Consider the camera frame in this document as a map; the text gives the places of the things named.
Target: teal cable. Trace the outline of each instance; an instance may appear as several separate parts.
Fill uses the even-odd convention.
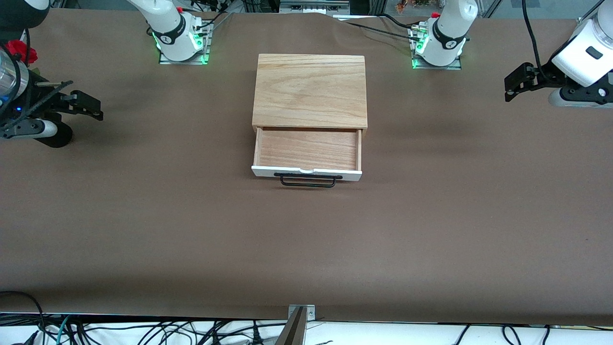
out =
[[[59,326],[59,330],[58,330],[58,338],[55,341],[55,345],[60,345],[61,344],[61,339],[62,339],[62,331],[64,330],[64,327],[66,326],[66,322],[68,321],[68,318],[70,317],[70,315],[66,316],[66,318],[64,319],[64,321],[62,321],[62,324]]]

